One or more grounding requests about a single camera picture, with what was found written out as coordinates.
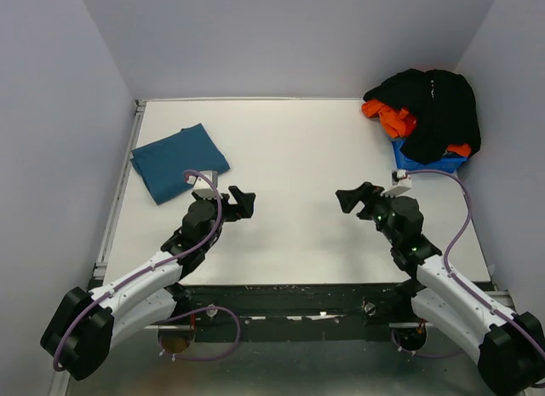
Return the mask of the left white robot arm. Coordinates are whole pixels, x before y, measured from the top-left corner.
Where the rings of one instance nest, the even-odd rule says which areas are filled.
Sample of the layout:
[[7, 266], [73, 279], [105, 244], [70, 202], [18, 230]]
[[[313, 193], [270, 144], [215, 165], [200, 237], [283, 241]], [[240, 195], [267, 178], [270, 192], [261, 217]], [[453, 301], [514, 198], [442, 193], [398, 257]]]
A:
[[112, 283], [65, 293], [40, 340], [54, 370], [82, 380], [137, 330], [187, 317], [189, 304], [178, 282], [202, 264], [225, 223], [251, 218], [255, 206], [255, 194], [236, 186], [210, 197], [203, 192], [192, 196], [181, 226], [152, 258]]

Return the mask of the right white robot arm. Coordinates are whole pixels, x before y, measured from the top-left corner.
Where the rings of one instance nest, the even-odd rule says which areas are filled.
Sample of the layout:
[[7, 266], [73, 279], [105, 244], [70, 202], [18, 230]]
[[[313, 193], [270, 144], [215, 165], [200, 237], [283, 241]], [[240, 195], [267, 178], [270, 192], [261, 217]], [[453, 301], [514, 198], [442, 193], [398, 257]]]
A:
[[391, 244], [397, 267], [417, 282], [416, 293], [392, 299], [393, 314], [424, 319], [452, 340], [477, 365], [496, 395], [515, 395], [544, 383], [544, 333], [531, 313], [517, 314], [464, 277], [423, 234], [424, 216], [413, 198], [365, 182], [338, 190], [341, 210], [373, 221]]

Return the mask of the black t-shirt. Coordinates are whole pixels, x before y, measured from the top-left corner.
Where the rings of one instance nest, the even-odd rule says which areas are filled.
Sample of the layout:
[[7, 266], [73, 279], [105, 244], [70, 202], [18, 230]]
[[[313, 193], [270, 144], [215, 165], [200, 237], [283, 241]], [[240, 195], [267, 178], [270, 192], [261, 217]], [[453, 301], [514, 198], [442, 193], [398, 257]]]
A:
[[461, 74], [409, 69], [368, 90], [364, 103], [378, 100], [416, 117], [416, 129], [401, 152], [419, 164], [431, 164], [447, 152], [470, 158], [481, 148], [481, 134], [472, 87]]

